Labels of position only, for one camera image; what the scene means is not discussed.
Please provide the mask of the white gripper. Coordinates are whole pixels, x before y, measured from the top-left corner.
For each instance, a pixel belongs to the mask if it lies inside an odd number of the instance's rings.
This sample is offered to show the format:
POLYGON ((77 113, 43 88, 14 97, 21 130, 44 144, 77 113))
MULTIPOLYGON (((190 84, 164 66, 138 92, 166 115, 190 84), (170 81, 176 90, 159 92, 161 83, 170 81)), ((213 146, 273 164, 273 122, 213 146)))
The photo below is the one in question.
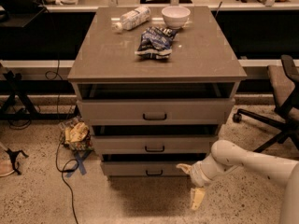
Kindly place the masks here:
POLYGON ((191 209, 197 210, 203 201, 206 189, 203 188, 211 183, 211 180, 204 174, 201 168, 201 162, 198 161, 192 166, 185 163, 179 163, 177 168, 183 171, 186 175, 190 174, 191 180, 196 187, 191 188, 191 209))

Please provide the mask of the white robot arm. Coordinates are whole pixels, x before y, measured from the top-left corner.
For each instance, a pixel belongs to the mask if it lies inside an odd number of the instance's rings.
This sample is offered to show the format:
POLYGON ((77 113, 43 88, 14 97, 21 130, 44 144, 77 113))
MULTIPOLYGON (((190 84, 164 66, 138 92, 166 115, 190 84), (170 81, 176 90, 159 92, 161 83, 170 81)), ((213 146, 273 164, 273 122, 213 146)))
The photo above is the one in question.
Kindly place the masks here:
POLYGON ((216 141, 202 161, 177 165, 194 184, 191 209, 199 208, 206 187, 216 177, 229 174, 237 167, 245 167, 284 187, 279 224, 299 224, 299 161, 248 151, 227 140, 216 141))

